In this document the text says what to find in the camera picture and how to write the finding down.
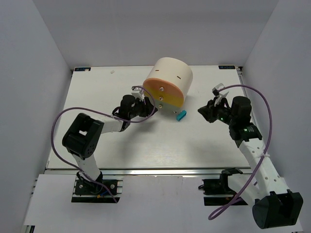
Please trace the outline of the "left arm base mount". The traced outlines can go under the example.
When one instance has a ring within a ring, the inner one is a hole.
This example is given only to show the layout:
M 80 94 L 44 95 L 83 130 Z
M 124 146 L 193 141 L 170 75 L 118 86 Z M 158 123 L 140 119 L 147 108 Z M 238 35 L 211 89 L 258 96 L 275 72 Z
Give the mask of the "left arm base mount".
M 83 177 L 76 176 L 72 192 L 73 203 L 118 203 L 122 193 L 123 180 L 102 179 L 102 183 L 109 189 L 114 199 L 106 188 L 94 184 Z

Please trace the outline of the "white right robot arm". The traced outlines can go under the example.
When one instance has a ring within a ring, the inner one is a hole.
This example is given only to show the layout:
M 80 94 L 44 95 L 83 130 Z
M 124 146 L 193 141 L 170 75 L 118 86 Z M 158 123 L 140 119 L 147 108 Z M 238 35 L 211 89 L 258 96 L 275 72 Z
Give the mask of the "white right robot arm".
M 268 154 L 258 128 L 251 122 L 251 101 L 242 96 L 209 100 L 198 109 L 203 118 L 213 123 L 217 120 L 228 125 L 229 134 L 249 163 L 252 174 L 246 176 L 238 168 L 222 170 L 217 183 L 204 185 L 205 193 L 223 191 L 233 194 L 231 203 L 243 200 L 252 209 L 255 223 L 261 229 L 292 226 L 297 223 L 303 198 L 292 192 L 282 180 Z

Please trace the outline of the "long teal lego brick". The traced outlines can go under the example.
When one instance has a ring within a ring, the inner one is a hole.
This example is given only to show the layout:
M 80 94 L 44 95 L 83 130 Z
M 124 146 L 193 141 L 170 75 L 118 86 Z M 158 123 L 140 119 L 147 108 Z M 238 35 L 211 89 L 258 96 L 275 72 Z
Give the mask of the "long teal lego brick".
M 176 115 L 176 120 L 180 121 L 181 119 L 183 119 L 185 116 L 187 115 L 187 111 L 186 110 L 182 110 L 180 113 L 178 113 Z

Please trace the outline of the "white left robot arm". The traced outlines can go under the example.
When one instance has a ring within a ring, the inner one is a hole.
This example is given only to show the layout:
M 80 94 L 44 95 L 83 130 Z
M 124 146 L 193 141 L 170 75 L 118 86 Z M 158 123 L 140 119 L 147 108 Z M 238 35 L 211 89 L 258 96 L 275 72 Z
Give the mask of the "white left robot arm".
M 135 117 L 148 118 L 157 112 L 148 97 L 143 99 L 133 95 L 123 96 L 120 106 L 112 115 L 103 119 L 93 119 L 79 113 L 62 139 L 62 145 L 72 154 L 79 172 L 77 177 L 92 193 L 99 193 L 103 186 L 103 175 L 99 170 L 94 152 L 100 136 L 104 133 L 123 132 Z

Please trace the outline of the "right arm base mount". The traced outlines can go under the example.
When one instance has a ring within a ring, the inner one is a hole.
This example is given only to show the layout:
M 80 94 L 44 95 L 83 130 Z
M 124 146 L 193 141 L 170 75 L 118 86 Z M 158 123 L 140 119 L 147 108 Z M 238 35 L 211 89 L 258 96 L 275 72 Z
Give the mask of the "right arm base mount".
M 238 168 L 227 168 L 221 171 L 217 178 L 202 179 L 198 190 L 203 192 L 204 206 L 223 206 L 228 204 L 237 194 L 228 186 L 228 177 L 242 175 Z

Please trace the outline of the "yellow drawer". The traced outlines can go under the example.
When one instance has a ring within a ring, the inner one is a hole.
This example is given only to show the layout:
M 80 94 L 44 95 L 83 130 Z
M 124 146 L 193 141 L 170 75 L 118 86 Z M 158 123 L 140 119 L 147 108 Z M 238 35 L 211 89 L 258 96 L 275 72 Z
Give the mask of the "yellow drawer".
M 181 108 L 184 104 L 184 96 L 181 92 L 177 93 L 167 93 L 165 91 L 161 92 L 160 90 L 147 90 L 148 92 L 145 92 L 147 96 L 151 95 L 157 105 L 162 104 L 163 106 L 169 105 L 171 107 L 175 108 Z

